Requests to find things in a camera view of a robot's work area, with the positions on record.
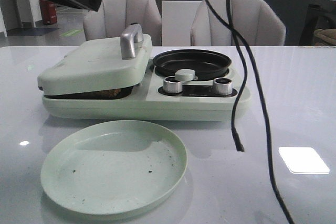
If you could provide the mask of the red fire extinguisher box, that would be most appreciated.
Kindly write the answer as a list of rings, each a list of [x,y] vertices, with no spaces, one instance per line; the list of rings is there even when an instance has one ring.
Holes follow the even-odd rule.
[[[57,22],[55,4],[47,0],[39,0],[41,17],[44,25],[52,25]]]

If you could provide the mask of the right silver control knob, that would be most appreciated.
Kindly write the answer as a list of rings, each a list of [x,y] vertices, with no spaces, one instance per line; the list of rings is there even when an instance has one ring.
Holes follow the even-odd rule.
[[[213,80],[212,92],[218,95],[230,95],[233,92],[233,82],[228,78],[216,78]]]

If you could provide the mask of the right grey upholstered chair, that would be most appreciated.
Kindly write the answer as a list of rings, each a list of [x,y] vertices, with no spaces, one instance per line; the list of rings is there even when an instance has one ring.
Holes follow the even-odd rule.
[[[264,0],[230,0],[234,28],[250,46],[283,46],[286,27]],[[211,12],[205,1],[191,26],[192,46],[233,46],[231,31]]]

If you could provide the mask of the grey upholstered chair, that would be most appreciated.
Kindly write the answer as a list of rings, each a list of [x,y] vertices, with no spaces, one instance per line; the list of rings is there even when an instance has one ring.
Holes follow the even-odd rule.
[[[140,24],[161,45],[162,17],[155,0],[102,0],[99,10],[89,11],[83,20],[85,39],[119,37],[131,24]]]
[[[283,46],[286,27],[264,0],[230,0],[234,28],[250,46]],[[191,26],[192,46],[233,46],[231,31],[211,12],[205,1]]]

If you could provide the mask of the left grey upholstered chair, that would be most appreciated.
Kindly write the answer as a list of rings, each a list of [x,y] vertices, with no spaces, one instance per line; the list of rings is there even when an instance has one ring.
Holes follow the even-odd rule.
[[[89,11],[83,20],[85,39],[119,37],[131,24],[140,24],[161,45],[162,17],[155,0],[102,0],[99,10]]]

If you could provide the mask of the black round frying pan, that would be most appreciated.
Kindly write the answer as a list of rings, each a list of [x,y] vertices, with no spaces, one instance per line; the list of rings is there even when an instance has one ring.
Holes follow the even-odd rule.
[[[160,75],[168,77],[178,70],[191,69],[198,81],[224,77],[231,63],[231,59],[222,53],[202,49],[171,50],[153,58],[156,72]]]

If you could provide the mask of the green breakfast maker lid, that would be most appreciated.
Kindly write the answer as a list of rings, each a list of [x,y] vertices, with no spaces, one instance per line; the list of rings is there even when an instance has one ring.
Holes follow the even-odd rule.
[[[38,76],[38,87],[48,96],[132,87],[143,80],[152,48],[151,36],[130,25],[120,37],[86,41],[66,54]]]

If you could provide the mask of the silver control knob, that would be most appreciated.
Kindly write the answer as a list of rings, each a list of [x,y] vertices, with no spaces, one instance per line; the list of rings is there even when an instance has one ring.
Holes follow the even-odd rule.
[[[218,95],[230,95],[233,92],[233,82],[228,78],[216,78],[213,80],[212,92]]]
[[[166,77],[163,80],[163,91],[168,94],[179,94],[183,91],[182,82],[173,76]]]

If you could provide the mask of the green breakfast maker base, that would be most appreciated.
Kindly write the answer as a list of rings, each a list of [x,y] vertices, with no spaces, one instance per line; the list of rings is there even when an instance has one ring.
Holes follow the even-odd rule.
[[[121,92],[121,98],[44,95],[43,105],[53,116],[69,119],[228,121],[234,102],[238,101],[236,116],[239,117],[249,106],[251,94],[244,88],[241,97],[237,96],[242,79],[234,68],[230,67],[223,78],[233,82],[230,95],[214,94],[213,81],[185,82],[181,93],[168,94],[163,91],[165,77],[156,72],[150,60],[142,82],[126,93]]]

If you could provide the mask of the white refrigerator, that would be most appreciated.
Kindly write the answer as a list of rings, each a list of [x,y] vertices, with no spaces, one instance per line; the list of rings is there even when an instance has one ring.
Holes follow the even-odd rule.
[[[191,26],[202,0],[162,0],[162,45],[189,46]]]

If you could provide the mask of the light green round plate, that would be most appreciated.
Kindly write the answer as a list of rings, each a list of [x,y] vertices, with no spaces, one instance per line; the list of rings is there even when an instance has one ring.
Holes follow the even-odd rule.
[[[124,219],[165,201],[184,176],[181,139],[155,123],[96,124],[59,142],[41,169],[41,184],[56,204],[95,218]]]

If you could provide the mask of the left silver control knob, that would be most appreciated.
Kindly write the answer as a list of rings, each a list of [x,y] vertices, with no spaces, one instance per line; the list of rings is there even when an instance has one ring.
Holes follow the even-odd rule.
[[[173,76],[166,77],[163,80],[163,91],[168,94],[179,94],[183,91],[182,82]]]

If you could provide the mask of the bread slice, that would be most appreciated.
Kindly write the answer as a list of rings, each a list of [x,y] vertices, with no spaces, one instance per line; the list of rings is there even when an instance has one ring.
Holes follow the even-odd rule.
[[[112,89],[112,90],[85,92],[82,95],[93,99],[113,99],[117,97],[121,92],[122,92],[121,89]]]

